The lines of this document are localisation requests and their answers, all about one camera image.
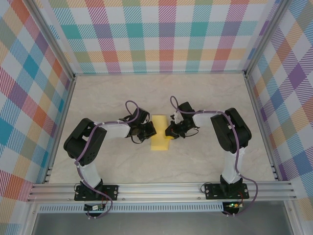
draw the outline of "aluminum rail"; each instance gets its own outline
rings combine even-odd
[[[251,201],[255,195],[255,185],[248,186]],[[203,183],[147,183],[147,184],[115,184],[119,185],[116,203],[157,203],[157,202],[227,202],[231,199],[206,200],[200,192]],[[29,203],[78,203],[74,201],[75,184],[40,184],[34,185],[28,198]],[[289,181],[258,182],[257,201],[289,201],[296,195]],[[82,203],[101,203],[101,201],[85,201]]]

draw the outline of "plaid wall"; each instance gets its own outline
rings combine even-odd
[[[247,69],[247,67],[248,67],[248,65],[249,65],[249,63],[250,63],[250,61],[251,61],[251,59],[252,59],[252,57],[253,57],[253,55],[255,53],[255,50],[258,48],[258,46],[259,46],[259,44],[260,44],[260,42],[261,42],[261,40],[263,38],[263,35],[264,35],[265,31],[268,28],[268,25],[269,25],[270,21],[273,19],[273,16],[275,15],[275,12],[276,12],[280,2],[281,2],[281,0],[275,0],[275,3],[273,5],[273,7],[272,7],[268,17],[266,18],[266,21],[265,21],[265,23],[264,23],[264,25],[263,25],[260,33],[259,33],[259,35],[258,35],[258,37],[257,37],[257,39],[256,39],[256,41],[254,43],[254,45],[253,45],[253,48],[252,48],[252,50],[251,50],[251,52],[250,52],[250,54],[248,56],[248,59],[246,60],[246,63],[244,65],[243,70]]]
[[[0,5],[0,234],[14,235],[45,174],[69,78],[22,0]]]
[[[36,2],[73,69],[107,73],[241,71],[275,0]]]
[[[251,83],[284,180],[313,231],[313,0],[293,0]]]

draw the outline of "yellow block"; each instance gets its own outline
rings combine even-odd
[[[151,137],[151,150],[168,150],[170,140],[164,138],[165,129],[168,127],[166,115],[152,115],[156,135]]]

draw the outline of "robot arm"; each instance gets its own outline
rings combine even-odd
[[[137,136],[139,140],[143,142],[156,134],[153,123],[148,120],[150,114],[141,108],[138,110],[138,116],[136,110],[132,115],[129,115],[119,121],[106,122],[102,125],[99,122],[93,122],[88,118],[84,118],[65,141],[64,150],[72,159],[78,160],[87,144],[86,139],[90,138],[89,136],[92,129],[98,125],[90,139],[84,155],[79,159],[77,166],[79,168],[81,178],[84,179],[84,181],[81,181],[80,184],[81,187],[84,188],[81,194],[85,195],[85,198],[86,194],[93,196],[89,197],[90,200],[97,200],[100,197],[98,193],[90,190],[87,186],[101,192],[104,192],[104,188],[106,187],[103,185],[102,179],[97,172],[94,162],[104,140],[128,137],[132,138],[133,136]]]
[[[235,169],[237,147],[234,134],[227,119],[222,114],[205,113],[204,111],[201,113],[195,112],[188,102],[179,105],[178,109],[190,112],[190,114],[182,113],[183,120],[180,122],[177,120],[177,114],[171,116],[173,121],[166,129],[165,135],[171,139],[177,139],[179,136],[185,138],[185,134],[192,128],[213,125],[219,144],[224,149],[225,165],[221,175],[221,187],[226,188],[225,191],[227,191],[230,185],[242,182],[242,178]],[[245,148],[252,135],[236,109],[230,108],[225,113],[230,117],[238,135],[240,152],[237,169],[240,171]]]

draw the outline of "black cable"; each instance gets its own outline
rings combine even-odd
[[[80,185],[80,183],[76,183],[75,185],[74,185],[74,191],[76,192],[76,185]]]
[[[135,142],[134,139],[133,139],[133,136],[131,136],[131,139],[132,139],[132,142],[133,142],[133,143],[136,143],[136,144],[141,144],[142,142],[144,142],[144,140],[143,140],[142,142],[140,142],[140,143]]]
[[[203,185],[201,185],[200,191],[201,191],[202,193],[204,193],[204,194],[205,194],[205,192],[202,191],[202,187],[203,187],[205,184],[211,184],[211,182],[205,182]]]
[[[199,133],[199,130],[198,129],[196,129],[196,128],[194,128],[194,130],[196,130],[197,132],[196,133],[194,133],[194,134],[192,134],[192,135],[189,135],[189,136],[185,136],[185,137],[191,137],[191,136],[195,136],[197,133]]]

